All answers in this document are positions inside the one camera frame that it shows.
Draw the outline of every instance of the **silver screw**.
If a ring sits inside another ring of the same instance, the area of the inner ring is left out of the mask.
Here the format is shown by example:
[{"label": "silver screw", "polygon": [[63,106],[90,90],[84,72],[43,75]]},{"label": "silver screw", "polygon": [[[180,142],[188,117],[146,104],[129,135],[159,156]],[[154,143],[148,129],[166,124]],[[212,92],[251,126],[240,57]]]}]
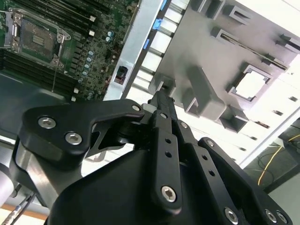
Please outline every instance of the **silver screw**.
[{"label": "silver screw", "polygon": [[69,144],[72,145],[79,145],[83,141],[83,138],[74,132],[67,133],[65,139]]},{"label": "silver screw", "polygon": [[188,125],[185,122],[181,122],[180,125],[182,125],[185,129],[188,128]]},{"label": "silver screw", "polygon": [[273,213],[271,213],[269,210],[266,210],[266,214],[267,214],[267,217],[268,217],[273,223],[277,223],[277,219],[276,219],[276,217],[273,215]]},{"label": "silver screw", "polygon": [[20,20],[21,17],[19,15],[15,15],[15,20]]},{"label": "silver screw", "polygon": [[167,119],[168,117],[167,117],[167,115],[166,114],[164,114],[164,113],[161,113],[160,114],[160,116],[162,117],[162,118],[165,118],[165,119]]},{"label": "silver screw", "polygon": [[141,110],[140,107],[137,107],[136,105],[133,105],[132,108],[133,108],[134,110],[136,110],[136,111],[140,111],[140,110]]},{"label": "silver screw", "polygon": [[287,224],[287,219],[285,218],[284,215],[281,214],[281,212],[277,211],[277,215],[285,224]]},{"label": "silver screw", "polygon": [[213,143],[211,140],[207,140],[207,144],[208,144],[209,146],[211,146],[211,147],[214,147],[214,146],[215,146],[214,143]]},{"label": "silver screw", "polygon": [[234,225],[239,224],[239,219],[236,216],[236,214],[228,207],[225,207],[225,216],[227,217],[227,219]]},{"label": "silver screw", "polygon": [[57,35],[57,39],[58,39],[58,40],[62,40],[62,37],[63,37],[63,36],[62,36],[61,34],[58,34],[58,35]]},{"label": "silver screw", "polygon": [[163,194],[163,197],[170,203],[173,203],[176,200],[176,193],[169,186],[163,186],[161,188],[161,193]]},{"label": "silver screw", "polygon": [[38,120],[38,124],[45,129],[52,129],[56,126],[56,122],[54,119],[49,117],[42,117]]}]

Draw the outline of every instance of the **wire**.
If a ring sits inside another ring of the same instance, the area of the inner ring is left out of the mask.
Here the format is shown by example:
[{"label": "wire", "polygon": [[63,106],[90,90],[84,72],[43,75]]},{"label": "wire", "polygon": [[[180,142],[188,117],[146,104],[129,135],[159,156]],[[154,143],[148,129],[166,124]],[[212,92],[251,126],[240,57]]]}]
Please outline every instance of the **wire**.
[{"label": "wire", "polygon": [[13,220],[13,222],[11,223],[11,225],[15,224],[15,222],[17,222],[17,220],[21,217],[21,215],[23,215],[23,213],[27,210],[28,206],[33,202],[33,200],[35,199],[36,194],[34,193],[29,199],[28,202],[26,203],[26,205],[24,206],[24,208],[21,210],[21,212],[16,216],[16,218]]},{"label": "wire", "polygon": [[262,174],[261,174],[261,176],[260,176],[260,178],[258,179],[258,185],[260,185],[260,183],[261,183],[261,180],[262,180],[262,178],[263,178],[263,175],[264,175],[264,173],[266,172],[266,170],[268,169],[268,167],[269,167],[269,165],[271,164],[271,162],[273,161],[273,158],[277,155],[277,153],[279,153],[279,151],[282,149],[282,146],[273,154],[273,156],[271,157],[271,159],[270,159],[270,161],[267,163],[267,165],[266,165],[266,167],[265,167],[265,169],[263,170],[263,172],[262,172]]},{"label": "wire", "polygon": [[292,138],[289,140],[289,142],[292,141],[292,140],[294,140],[294,139],[296,139],[297,137],[300,137],[300,135],[297,135],[297,136],[295,136],[295,137],[292,137]]},{"label": "wire", "polygon": [[20,206],[22,206],[25,202],[27,202],[30,199],[31,195],[28,195],[24,198],[23,201],[21,201],[21,203],[19,204]]},{"label": "wire", "polygon": [[[244,169],[244,170],[252,170],[252,171],[258,171],[258,172],[263,172],[263,170],[257,170],[257,169]],[[271,173],[270,171],[267,171],[266,170],[266,172],[268,172],[271,176],[272,176],[272,182],[271,183],[273,183],[274,182],[274,180],[275,180],[275,176],[274,176],[274,174],[273,173]]]}]

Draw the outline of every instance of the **green circuit board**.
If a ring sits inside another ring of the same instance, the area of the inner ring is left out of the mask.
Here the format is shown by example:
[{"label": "green circuit board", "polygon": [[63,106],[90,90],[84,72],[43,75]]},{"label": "green circuit board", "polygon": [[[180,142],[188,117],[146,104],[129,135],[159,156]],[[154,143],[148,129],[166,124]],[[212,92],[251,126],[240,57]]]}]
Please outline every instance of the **green circuit board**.
[{"label": "green circuit board", "polygon": [[102,100],[138,1],[0,0],[1,70],[69,99]]}]

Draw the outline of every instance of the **electrolytic capacitor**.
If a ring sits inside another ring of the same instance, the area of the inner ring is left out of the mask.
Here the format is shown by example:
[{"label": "electrolytic capacitor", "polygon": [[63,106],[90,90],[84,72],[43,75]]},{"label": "electrolytic capacitor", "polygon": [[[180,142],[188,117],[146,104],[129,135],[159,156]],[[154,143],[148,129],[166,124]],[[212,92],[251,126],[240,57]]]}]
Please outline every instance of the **electrolytic capacitor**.
[{"label": "electrolytic capacitor", "polygon": [[109,36],[109,37],[113,37],[114,36],[114,32],[112,32],[112,31],[109,31],[108,33],[107,33],[107,35]]},{"label": "electrolytic capacitor", "polygon": [[106,41],[107,41],[107,42],[111,42],[111,41],[112,41],[112,38],[111,38],[111,37],[106,37]]}]

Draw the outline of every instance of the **blue tab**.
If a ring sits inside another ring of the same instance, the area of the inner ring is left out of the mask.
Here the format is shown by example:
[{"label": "blue tab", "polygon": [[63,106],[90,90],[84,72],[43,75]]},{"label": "blue tab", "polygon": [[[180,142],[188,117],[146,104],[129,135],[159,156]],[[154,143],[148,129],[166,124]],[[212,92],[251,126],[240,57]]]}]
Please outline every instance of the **blue tab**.
[{"label": "blue tab", "polygon": [[161,23],[162,23],[162,21],[163,21],[163,19],[156,19],[155,22],[154,22],[154,24],[153,24],[152,29],[158,30],[159,27],[160,27],[160,25],[161,25]]},{"label": "blue tab", "polygon": [[147,40],[146,40],[145,45],[144,45],[144,49],[147,48],[147,46],[148,46],[148,44],[149,44],[149,41],[150,41],[150,39],[147,39]]},{"label": "blue tab", "polygon": [[164,9],[166,3],[167,3],[167,0],[164,0],[163,4],[162,4],[161,7],[160,7],[160,10],[163,10],[163,9]]}]

